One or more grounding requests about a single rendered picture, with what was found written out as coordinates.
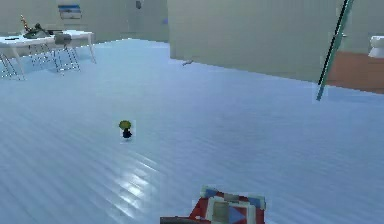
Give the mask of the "small green plant pot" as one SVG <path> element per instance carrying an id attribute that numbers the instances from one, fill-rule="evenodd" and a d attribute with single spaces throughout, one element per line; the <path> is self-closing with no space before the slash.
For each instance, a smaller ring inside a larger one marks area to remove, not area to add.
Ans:
<path id="1" fill-rule="evenodd" d="M 132 124 L 128 120 L 122 120 L 119 122 L 119 128 L 122 130 L 122 136 L 126 139 L 132 136 L 131 126 Z"/>

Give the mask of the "red patterned box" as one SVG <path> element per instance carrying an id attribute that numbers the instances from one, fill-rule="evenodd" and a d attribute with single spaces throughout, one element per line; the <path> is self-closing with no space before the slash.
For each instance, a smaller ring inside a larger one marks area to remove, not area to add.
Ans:
<path id="1" fill-rule="evenodd" d="M 200 224 L 266 224 L 264 196 L 226 193 L 203 186 L 188 216 Z"/>

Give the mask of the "grey metal chair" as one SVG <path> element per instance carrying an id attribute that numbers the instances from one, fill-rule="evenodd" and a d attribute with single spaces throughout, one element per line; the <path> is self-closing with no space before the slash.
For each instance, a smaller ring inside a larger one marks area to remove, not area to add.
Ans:
<path id="1" fill-rule="evenodd" d="M 55 48 L 52 50 L 55 69 L 58 73 L 66 70 L 77 69 L 80 71 L 80 65 L 76 49 L 72 46 L 72 37 L 70 34 L 57 33 L 54 35 Z M 60 52 L 64 51 L 68 56 L 68 63 L 64 63 Z"/>
<path id="2" fill-rule="evenodd" d="M 0 76 L 2 78 L 17 78 L 20 79 L 16 69 L 9 60 L 9 58 L 4 54 L 0 53 L 0 62 L 2 63 L 2 70 L 0 71 Z"/>

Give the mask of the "teal room door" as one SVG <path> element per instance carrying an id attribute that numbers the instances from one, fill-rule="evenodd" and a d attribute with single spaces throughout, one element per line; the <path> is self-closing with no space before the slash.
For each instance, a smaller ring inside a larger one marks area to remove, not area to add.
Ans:
<path id="1" fill-rule="evenodd" d="M 348 21 L 349 13 L 353 7 L 354 0 L 344 0 L 342 4 L 342 8 L 332 35 L 332 39 L 327 51 L 327 55 L 325 57 L 323 67 L 321 70 L 321 74 L 318 80 L 318 92 L 316 95 L 316 100 L 320 101 L 323 96 L 323 92 L 326 86 L 327 78 L 329 71 L 332 67 L 332 64 L 334 62 L 334 58 L 336 56 L 336 53 L 341 45 L 342 39 L 344 38 L 344 28 L 346 26 L 346 23 Z"/>

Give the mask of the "white table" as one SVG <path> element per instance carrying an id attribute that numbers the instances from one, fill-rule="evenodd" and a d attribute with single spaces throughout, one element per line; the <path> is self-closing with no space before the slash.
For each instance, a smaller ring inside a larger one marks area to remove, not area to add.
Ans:
<path id="1" fill-rule="evenodd" d="M 90 50 L 90 54 L 91 54 L 91 59 L 93 62 L 96 62 L 96 59 L 95 59 L 95 54 L 94 54 L 94 49 L 93 49 L 93 33 L 92 32 L 87 32 L 87 31 L 77 31 L 77 30 L 66 30 L 66 31 L 63 31 L 62 33 L 64 34 L 70 34 L 71 37 L 72 37 L 72 41 L 73 40 L 77 40 L 77 39 L 87 39 L 88 40 L 88 47 L 89 47 L 89 50 Z M 12 40 L 12 41 L 6 41 L 4 40 L 5 37 L 1 37 L 0 38 L 0 49 L 2 48 L 10 48 L 11 49 L 11 52 L 17 62 L 17 65 L 19 66 L 19 69 L 20 69 L 20 72 L 17 72 L 20 79 L 23 79 L 25 78 L 25 72 L 24 72 L 24 68 L 23 68 L 23 65 L 20 61 L 20 55 L 17 51 L 18 48 L 23 48 L 23 47 L 26 47 L 26 46 L 30 46 L 30 45 L 46 45 L 48 46 L 49 44 L 54 44 L 54 35 L 51 35 L 49 37 L 46 37 L 46 38 L 38 38 L 38 39 L 27 39 L 27 38 L 24 38 L 23 36 L 17 36 L 19 37 L 18 40 Z"/>

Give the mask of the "dark green table ornament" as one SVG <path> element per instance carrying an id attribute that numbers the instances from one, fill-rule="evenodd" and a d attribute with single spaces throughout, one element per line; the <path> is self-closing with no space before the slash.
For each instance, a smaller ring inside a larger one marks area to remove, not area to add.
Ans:
<path id="1" fill-rule="evenodd" d="M 39 23 L 36 23 L 34 27 L 30 27 L 23 15 L 20 16 L 20 21 L 24 27 L 23 37 L 27 39 L 46 38 L 50 36 L 50 33 L 43 29 Z"/>

